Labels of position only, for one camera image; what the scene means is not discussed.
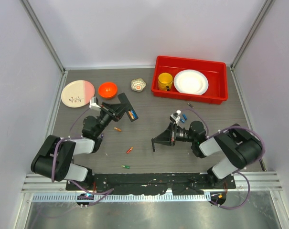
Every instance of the small patterned bowl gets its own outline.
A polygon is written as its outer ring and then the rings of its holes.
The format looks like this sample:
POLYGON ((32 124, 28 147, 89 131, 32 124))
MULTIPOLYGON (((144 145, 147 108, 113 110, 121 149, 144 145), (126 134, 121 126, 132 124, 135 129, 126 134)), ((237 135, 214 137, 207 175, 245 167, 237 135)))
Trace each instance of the small patterned bowl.
POLYGON ((135 92, 142 92, 146 87, 146 82, 142 78, 138 78, 131 81, 131 89, 135 92))

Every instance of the round plate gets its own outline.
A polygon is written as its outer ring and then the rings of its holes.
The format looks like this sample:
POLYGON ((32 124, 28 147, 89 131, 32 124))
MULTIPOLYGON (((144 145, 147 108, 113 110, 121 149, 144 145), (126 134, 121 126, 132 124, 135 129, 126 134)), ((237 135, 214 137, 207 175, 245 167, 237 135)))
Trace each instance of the round plate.
POLYGON ((62 91, 62 102, 69 107, 81 107, 95 95, 95 87, 88 81, 77 80, 69 83, 62 91))
POLYGON ((117 88, 116 84, 113 82, 103 83, 98 88, 98 93, 100 94, 100 96, 102 96, 105 99, 111 99, 111 98, 115 97, 117 91, 118 91, 118 88, 117 88))
POLYGON ((177 73, 174 85, 180 93, 197 95, 204 94, 209 86, 206 76, 196 70, 184 70, 177 73))

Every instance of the plate with floral drawing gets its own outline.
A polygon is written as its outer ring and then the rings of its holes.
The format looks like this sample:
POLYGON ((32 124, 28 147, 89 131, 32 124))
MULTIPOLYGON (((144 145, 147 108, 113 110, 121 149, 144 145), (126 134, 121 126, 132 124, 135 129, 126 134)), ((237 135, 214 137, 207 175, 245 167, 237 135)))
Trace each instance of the plate with floral drawing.
POLYGON ((62 91, 62 102, 68 107, 81 107, 95 95, 95 87, 88 81, 77 80, 69 83, 62 91))

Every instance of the yellow mug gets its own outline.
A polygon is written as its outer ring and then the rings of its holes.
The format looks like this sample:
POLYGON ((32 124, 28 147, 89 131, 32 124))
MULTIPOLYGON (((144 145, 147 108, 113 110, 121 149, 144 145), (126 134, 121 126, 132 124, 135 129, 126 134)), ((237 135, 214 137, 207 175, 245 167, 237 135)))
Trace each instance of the yellow mug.
POLYGON ((158 76, 158 89, 162 91, 169 91, 172 87, 173 77, 169 73, 161 73, 158 76))

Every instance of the orange bowl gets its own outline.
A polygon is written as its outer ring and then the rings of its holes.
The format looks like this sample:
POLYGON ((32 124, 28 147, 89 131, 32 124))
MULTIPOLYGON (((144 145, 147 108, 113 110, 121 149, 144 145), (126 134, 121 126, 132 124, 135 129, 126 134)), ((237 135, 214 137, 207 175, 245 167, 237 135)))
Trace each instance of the orange bowl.
POLYGON ((117 86, 112 82, 103 83, 98 88, 99 95, 105 99, 111 99, 111 98, 115 97, 117 94, 117 91, 118 91, 117 86))

